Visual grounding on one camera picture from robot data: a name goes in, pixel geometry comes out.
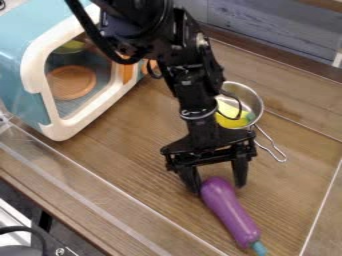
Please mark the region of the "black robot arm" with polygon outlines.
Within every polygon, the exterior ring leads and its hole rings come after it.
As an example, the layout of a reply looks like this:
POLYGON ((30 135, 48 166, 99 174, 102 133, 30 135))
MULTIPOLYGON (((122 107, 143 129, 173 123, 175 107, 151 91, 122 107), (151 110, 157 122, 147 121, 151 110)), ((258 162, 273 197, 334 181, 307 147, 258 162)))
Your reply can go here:
POLYGON ((215 119, 223 93, 223 68, 209 37, 187 10, 173 0, 91 0, 100 8, 100 28, 108 50, 130 60, 158 62, 162 78, 179 101, 189 134, 161 150, 166 168, 187 189, 201 189, 198 167, 229 161, 238 187, 246 185, 249 162, 257 156, 255 133, 229 130, 215 119))

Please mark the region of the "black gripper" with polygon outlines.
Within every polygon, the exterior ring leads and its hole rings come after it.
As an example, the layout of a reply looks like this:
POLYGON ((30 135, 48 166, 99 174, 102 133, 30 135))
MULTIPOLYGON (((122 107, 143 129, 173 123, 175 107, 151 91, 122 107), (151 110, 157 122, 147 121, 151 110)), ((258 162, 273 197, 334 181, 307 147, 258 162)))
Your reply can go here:
POLYGON ((161 149, 166 168, 178 172, 187 190, 198 194, 202 180, 197 167, 231 161, 235 186, 242 188, 247 183, 249 162, 257 156, 255 132, 223 127, 214 113, 189 112, 181 117, 189 134, 161 149))

